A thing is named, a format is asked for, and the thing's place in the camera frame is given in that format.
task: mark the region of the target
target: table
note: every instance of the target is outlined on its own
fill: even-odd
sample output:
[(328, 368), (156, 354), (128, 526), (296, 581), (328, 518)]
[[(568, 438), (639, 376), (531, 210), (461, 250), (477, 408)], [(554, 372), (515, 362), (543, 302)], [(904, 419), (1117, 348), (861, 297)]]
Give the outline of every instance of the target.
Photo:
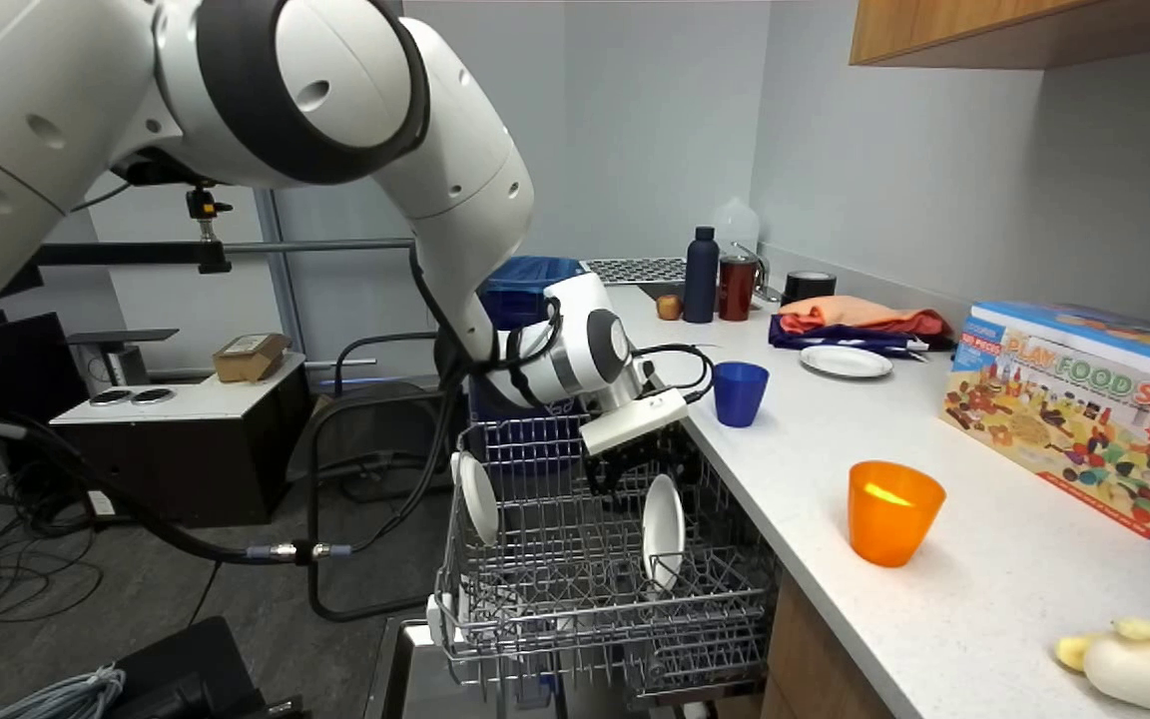
[[(698, 344), (711, 360), (771, 368), (753, 426), (724, 426), (711, 400), (688, 426), (893, 714), (1143, 714), (1068, 676), (1050, 642), (1106, 630), (1115, 614), (1150, 621), (1150, 545), (950, 426), (940, 415), (948, 354), (841, 382), (771, 348), (768, 309), (747, 322), (664, 322), (635, 288), (612, 288), (612, 302), (639, 348)], [(926, 546), (897, 570), (845, 545), (859, 459), (897, 459), (948, 489)]]

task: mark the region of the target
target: yellow object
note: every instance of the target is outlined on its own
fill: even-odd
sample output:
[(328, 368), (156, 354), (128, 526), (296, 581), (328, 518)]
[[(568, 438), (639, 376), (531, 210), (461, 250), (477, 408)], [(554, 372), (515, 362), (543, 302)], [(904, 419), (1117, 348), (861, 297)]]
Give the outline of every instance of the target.
[(923, 546), (948, 490), (904, 465), (849, 469), (849, 546), (881, 567), (904, 567)]
[(1150, 623), (1117, 621), (1106, 635), (1069, 635), (1054, 642), (1054, 663), (1085, 676), (1110, 698), (1150, 707)]
[(261, 382), (284, 362), (289, 338), (277, 333), (237, 336), (217, 352), (218, 382)]

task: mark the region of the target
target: metal rack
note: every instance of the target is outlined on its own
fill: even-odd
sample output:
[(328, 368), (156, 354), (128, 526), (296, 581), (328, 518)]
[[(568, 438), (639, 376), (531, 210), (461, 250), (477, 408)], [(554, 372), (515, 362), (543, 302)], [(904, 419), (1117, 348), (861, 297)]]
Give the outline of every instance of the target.
[(643, 567), (639, 510), (659, 465), (600, 495), (576, 426), (578, 415), (537, 415), (461, 434), (495, 482), (498, 545), (479, 545), (455, 490), (430, 598), (450, 676), (495, 695), (498, 714), (507, 688), (600, 679), (664, 702), (760, 682), (773, 563), (716, 531), (739, 502), (692, 473), (688, 557), (671, 586), (651, 583), (664, 563)]

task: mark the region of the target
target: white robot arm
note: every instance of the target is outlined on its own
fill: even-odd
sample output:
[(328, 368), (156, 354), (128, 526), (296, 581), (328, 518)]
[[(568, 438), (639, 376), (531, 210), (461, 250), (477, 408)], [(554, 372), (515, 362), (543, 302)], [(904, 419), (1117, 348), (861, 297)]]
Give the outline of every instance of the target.
[(518, 249), (537, 188), (462, 61), (371, 0), (0, 0), (0, 288), (101, 171), (132, 184), (377, 175), (413, 221), (430, 312), (515, 405), (595, 396), (587, 453), (688, 405), (639, 396), (595, 277), (505, 336), (477, 288)]

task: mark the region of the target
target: white plate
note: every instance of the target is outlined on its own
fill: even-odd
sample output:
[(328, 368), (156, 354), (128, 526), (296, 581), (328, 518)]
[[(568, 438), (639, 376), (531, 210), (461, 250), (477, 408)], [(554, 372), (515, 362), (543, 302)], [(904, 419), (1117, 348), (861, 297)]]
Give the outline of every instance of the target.
[(836, 381), (881, 381), (893, 362), (868, 348), (804, 348), (804, 368)]
[(651, 586), (671, 593), (688, 559), (688, 510), (671, 477), (654, 477), (643, 502), (643, 567)]
[(450, 481), (479, 541), (498, 546), (498, 502), (489, 469), (470, 453), (450, 453)]

